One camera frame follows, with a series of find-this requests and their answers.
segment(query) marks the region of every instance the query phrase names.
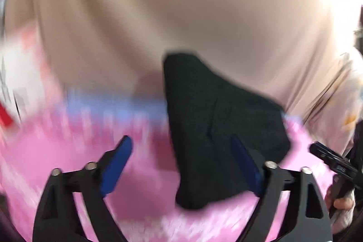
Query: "black fabric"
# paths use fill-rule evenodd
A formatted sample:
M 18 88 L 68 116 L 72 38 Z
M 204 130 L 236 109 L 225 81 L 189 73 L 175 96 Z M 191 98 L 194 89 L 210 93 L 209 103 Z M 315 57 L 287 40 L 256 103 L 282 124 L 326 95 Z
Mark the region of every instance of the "black fabric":
M 260 169 L 265 160 L 280 162 L 288 152 L 278 104 L 234 86 L 190 54 L 167 56 L 164 76 L 181 207 L 200 209 L 248 189 L 230 153 L 233 134 Z
M 0 241 L 26 242 L 11 223 L 6 197 L 0 194 Z

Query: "silver screw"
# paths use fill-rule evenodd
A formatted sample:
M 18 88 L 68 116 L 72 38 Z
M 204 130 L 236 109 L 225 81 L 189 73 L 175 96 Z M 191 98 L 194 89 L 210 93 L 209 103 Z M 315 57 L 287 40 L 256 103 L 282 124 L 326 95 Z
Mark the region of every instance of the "silver screw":
M 265 162 L 265 166 L 271 169 L 276 169 L 277 168 L 277 164 L 273 161 L 266 161 Z
M 96 162 L 88 162 L 86 165 L 86 169 L 88 171 L 91 171 L 92 169 L 97 168 L 97 163 Z
M 52 175 L 53 176 L 58 176 L 58 175 L 60 175 L 62 173 L 62 171 L 59 169 L 59 168 L 54 168 L 53 170 L 52 170 Z
M 301 171 L 303 172 L 303 173 L 305 173 L 305 174 L 312 174 L 313 173 L 313 171 L 311 170 L 311 168 L 309 168 L 309 167 L 303 167 L 302 169 L 301 169 Z

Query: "beige fabric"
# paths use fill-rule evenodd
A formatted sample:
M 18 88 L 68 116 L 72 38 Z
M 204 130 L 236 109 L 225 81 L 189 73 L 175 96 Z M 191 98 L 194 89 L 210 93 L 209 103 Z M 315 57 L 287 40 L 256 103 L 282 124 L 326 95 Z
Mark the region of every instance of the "beige fabric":
M 353 45 L 359 11 L 360 0 L 7 0 L 5 28 L 37 18 L 66 86 L 162 96 L 164 54 L 193 51 L 304 117 Z
M 344 67 L 304 118 L 314 140 L 346 155 L 355 125 L 363 119 L 363 59 L 357 49 L 343 56 Z

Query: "pink surface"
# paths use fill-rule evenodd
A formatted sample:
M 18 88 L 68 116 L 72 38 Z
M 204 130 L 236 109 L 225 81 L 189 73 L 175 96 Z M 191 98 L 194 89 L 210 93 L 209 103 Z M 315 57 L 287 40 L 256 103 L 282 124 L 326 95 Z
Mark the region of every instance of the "pink surface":
M 311 139 L 292 120 L 286 121 L 292 149 L 281 167 L 300 170 L 312 168 L 323 194 L 332 173 L 322 161 L 308 153 Z M 235 241 L 246 225 L 257 198 L 246 192 L 188 212 L 175 205 L 179 184 L 166 122 L 150 123 L 145 116 L 127 122 L 94 120 L 86 111 L 70 122 L 65 112 L 46 113 L 24 127 L 3 154 L 0 181 L 9 197 L 15 226 L 27 241 L 39 198 L 53 168 L 63 171 L 81 169 L 113 149 L 123 135 L 134 141 L 134 151 L 116 190 L 106 198 L 108 208 L 129 242 Z M 267 241 L 279 230 L 287 204 L 283 194 Z M 88 239 L 97 241 L 90 226 L 81 196 L 77 208 Z

